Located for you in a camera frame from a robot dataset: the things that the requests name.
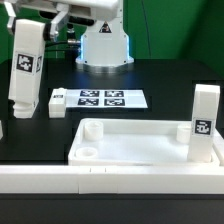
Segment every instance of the black marker square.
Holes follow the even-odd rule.
[[[98,106],[99,99],[87,99],[87,98],[80,98],[78,101],[78,106]]]
[[[211,135],[212,121],[208,120],[195,120],[195,134],[198,135]]]
[[[18,54],[16,69],[32,73],[34,58],[31,56]]]
[[[105,99],[104,106],[111,106],[111,107],[124,107],[125,100],[124,99]]]

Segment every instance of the green backdrop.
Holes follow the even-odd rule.
[[[124,29],[130,36],[132,57],[196,59],[224,77],[223,0],[145,0],[144,3],[147,22],[141,0],[124,0]],[[19,16],[44,21],[36,11],[28,9],[21,10]],[[6,30],[7,20],[5,8],[0,5],[0,62],[12,56],[13,38]],[[76,27],[78,37],[84,30]],[[60,39],[65,37],[63,30]],[[63,53],[46,55],[63,56]]]

